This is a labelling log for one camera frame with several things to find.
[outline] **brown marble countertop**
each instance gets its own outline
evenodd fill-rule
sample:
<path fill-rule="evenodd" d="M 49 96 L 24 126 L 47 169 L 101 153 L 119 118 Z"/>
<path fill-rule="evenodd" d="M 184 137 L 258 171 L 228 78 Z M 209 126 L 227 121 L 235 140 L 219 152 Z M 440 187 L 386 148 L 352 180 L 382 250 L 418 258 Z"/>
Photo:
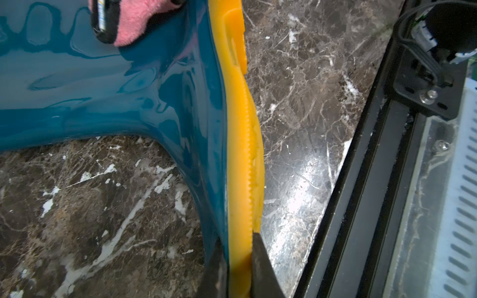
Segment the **brown marble countertop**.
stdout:
<path fill-rule="evenodd" d="M 262 237 L 294 293 L 401 0 L 243 0 Z M 193 297 L 191 195 L 166 151 L 97 137 L 0 154 L 0 297 Z"/>

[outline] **black wire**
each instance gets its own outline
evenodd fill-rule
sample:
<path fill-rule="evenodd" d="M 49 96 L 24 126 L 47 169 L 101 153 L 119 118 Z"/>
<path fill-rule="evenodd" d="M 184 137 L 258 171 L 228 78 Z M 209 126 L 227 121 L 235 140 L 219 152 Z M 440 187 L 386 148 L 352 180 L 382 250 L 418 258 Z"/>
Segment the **black wire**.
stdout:
<path fill-rule="evenodd" d="M 427 54 L 421 46 L 413 39 L 404 38 L 401 32 L 402 24 L 406 23 L 409 17 L 413 16 L 417 12 L 423 9 L 434 7 L 442 4 L 462 4 L 477 8 L 477 3 L 468 2 L 463 0 L 441 0 L 438 2 L 432 2 L 428 4 L 419 5 L 406 10 L 396 21 L 393 29 L 393 36 L 397 42 L 408 49 L 433 75 L 436 80 L 436 85 L 444 87 L 444 72 L 439 63 L 434 58 Z"/>

